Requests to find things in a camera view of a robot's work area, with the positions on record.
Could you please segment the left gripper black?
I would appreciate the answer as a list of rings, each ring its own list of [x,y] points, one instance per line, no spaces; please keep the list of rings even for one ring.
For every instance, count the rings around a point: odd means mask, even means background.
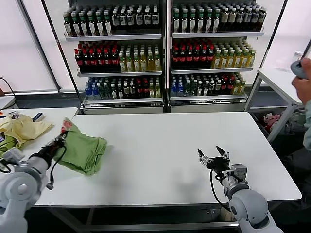
[[[56,155],[57,151],[60,148],[64,147],[67,135],[68,132],[61,133],[60,138],[52,140],[51,142],[43,146],[40,150],[40,154],[46,158],[53,158]]]

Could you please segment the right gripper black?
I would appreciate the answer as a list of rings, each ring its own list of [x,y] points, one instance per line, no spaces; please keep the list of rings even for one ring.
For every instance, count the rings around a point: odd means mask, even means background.
[[[209,158],[198,148],[197,151],[200,163],[207,166],[208,169],[214,170],[216,173],[230,170],[229,152],[225,152],[225,150],[219,146],[216,146],[216,149],[222,157]]]

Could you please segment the person's hand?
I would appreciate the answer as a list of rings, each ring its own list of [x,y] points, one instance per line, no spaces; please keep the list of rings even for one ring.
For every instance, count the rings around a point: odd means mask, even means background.
[[[296,89],[298,98],[306,105],[307,102],[311,100],[311,60],[309,58],[303,58],[301,65],[307,79],[295,77],[292,81],[292,85]]]

